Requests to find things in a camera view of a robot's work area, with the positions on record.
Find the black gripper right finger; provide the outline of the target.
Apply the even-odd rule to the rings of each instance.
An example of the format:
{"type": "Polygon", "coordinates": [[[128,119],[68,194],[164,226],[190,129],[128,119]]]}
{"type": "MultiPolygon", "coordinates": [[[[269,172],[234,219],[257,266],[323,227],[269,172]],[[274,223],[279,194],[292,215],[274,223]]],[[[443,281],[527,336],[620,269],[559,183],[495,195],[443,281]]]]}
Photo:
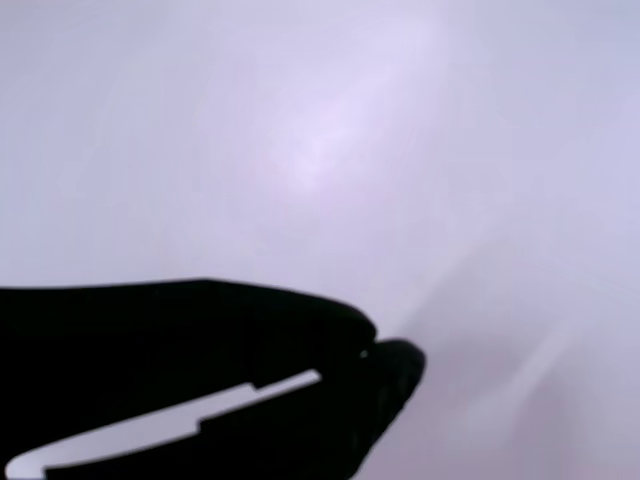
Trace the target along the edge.
{"type": "Polygon", "coordinates": [[[350,479],[426,368],[405,340],[374,344],[328,379],[209,418],[197,435],[49,479],[350,479]]]}

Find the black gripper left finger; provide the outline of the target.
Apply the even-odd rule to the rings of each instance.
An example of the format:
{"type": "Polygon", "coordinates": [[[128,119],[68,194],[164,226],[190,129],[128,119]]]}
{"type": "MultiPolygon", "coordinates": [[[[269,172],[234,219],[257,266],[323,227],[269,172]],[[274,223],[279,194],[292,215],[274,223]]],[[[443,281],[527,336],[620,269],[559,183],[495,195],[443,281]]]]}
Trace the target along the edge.
{"type": "Polygon", "coordinates": [[[1,460],[241,384],[335,371],[375,341],[348,304],[208,279],[1,292],[1,460]]]}

